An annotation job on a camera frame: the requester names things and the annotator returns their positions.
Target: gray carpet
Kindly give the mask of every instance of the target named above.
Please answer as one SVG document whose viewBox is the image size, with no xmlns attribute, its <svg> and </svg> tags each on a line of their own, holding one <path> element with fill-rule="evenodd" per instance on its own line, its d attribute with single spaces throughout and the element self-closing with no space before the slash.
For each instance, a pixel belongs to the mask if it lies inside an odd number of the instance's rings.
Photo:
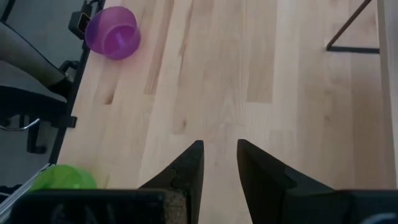
<svg viewBox="0 0 398 224">
<path fill-rule="evenodd" d="M 0 13 L 7 0 L 0 0 Z M 79 60 L 82 41 L 68 30 L 70 15 L 81 8 L 82 0 L 16 0 L 7 24 L 27 39 L 56 67 L 66 60 Z M 18 125 L 18 116 L 12 119 Z M 46 154 L 26 151 L 27 131 L 0 131 L 0 185 L 22 184 L 49 160 L 57 130 L 48 123 L 40 126 L 38 143 Z"/>
</svg>

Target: green plastic cup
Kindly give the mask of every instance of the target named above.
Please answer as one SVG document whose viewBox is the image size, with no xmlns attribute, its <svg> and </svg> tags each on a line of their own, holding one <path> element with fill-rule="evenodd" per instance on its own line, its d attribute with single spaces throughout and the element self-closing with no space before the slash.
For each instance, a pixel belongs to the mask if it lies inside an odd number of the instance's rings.
<svg viewBox="0 0 398 224">
<path fill-rule="evenodd" d="M 68 165 L 45 169 L 34 180 L 30 191 L 45 189 L 96 189 L 95 179 L 86 171 Z"/>
</svg>

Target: purple plastic cup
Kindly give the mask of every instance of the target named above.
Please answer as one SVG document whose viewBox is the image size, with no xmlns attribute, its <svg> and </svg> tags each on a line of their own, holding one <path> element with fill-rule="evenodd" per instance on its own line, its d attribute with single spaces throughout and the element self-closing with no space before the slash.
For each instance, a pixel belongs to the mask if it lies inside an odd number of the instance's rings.
<svg viewBox="0 0 398 224">
<path fill-rule="evenodd" d="M 87 25 L 85 39 L 94 52 L 122 60 L 138 49 L 141 35 L 134 14 L 125 7 L 115 6 L 94 16 Z"/>
</svg>

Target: black metal rod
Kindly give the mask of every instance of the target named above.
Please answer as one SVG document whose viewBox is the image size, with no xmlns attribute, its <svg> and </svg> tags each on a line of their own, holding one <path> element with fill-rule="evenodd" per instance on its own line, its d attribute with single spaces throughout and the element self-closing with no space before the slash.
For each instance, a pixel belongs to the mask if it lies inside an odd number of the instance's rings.
<svg viewBox="0 0 398 224">
<path fill-rule="evenodd" d="M 358 9 L 354 12 L 354 14 L 347 20 L 347 22 L 343 25 L 343 27 L 337 32 L 337 34 L 332 38 L 329 44 L 326 46 L 327 50 L 333 46 L 333 44 L 337 41 L 337 39 L 343 34 L 343 32 L 351 25 L 354 20 L 360 15 L 360 13 L 368 6 L 368 4 L 372 0 L 364 0 L 363 3 L 358 7 Z"/>
<path fill-rule="evenodd" d="M 340 47 L 340 46 L 331 46 L 327 49 L 329 52 L 351 52 L 358 54 L 379 54 L 379 48 L 367 48 L 367 47 Z"/>
</svg>

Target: metal leg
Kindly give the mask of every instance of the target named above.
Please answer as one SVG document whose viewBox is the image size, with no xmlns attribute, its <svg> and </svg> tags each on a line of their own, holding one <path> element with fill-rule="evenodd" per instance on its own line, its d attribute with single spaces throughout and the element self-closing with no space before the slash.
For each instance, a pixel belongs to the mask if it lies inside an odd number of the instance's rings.
<svg viewBox="0 0 398 224">
<path fill-rule="evenodd" d="M 29 117 L 29 122 L 34 121 L 35 118 Z M 33 154 L 45 154 L 47 148 L 45 146 L 37 146 L 37 137 L 39 136 L 40 125 L 35 125 L 28 129 L 27 134 L 27 152 Z"/>
<path fill-rule="evenodd" d="M 326 51 L 329 52 L 352 52 L 359 54 L 379 54 L 380 49 L 377 48 L 367 48 L 367 47 L 338 47 L 333 46 L 333 44 L 339 39 L 339 37 L 344 33 L 344 31 L 354 22 L 354 20 L 360 15 L 360 13 L 368 6 L 372 0 L 364 0 L 364 2 L 358 7 L 354 14 L 347 20 L 343 27 L 337 32 L 337 34 L 332 38 L 329 44 L 326 46 Z"/>
</svg>

